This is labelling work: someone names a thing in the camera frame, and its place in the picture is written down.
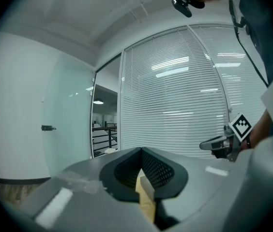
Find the white venetian blind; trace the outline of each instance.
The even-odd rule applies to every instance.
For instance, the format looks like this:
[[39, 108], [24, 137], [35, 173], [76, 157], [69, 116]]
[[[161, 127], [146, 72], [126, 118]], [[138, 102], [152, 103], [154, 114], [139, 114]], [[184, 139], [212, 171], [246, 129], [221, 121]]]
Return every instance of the white venetian blind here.
[[211, 60], [195, 38], [174, 30], [128, 48], [121, 76], [121, 149], [156, 147], [212, 158], [202, 141], [223, 133], [226, 98]]
[[[209, 57], [215, 64], [214, 68], [220, 75], [228, 107], [232, 108], [232, 113], [229, 114], [230, 120], [242, 112], [251, 125], [255, 125], [265, 111], [260, 97], [266, 91], [266, 87], [241, 48], [233, 27], [195, 25], [192, 29], [203, 41], [205, 48], [209, 51]], [[240, 39], [267, 81], [263, 62], [243, 29], [240, 30]]]

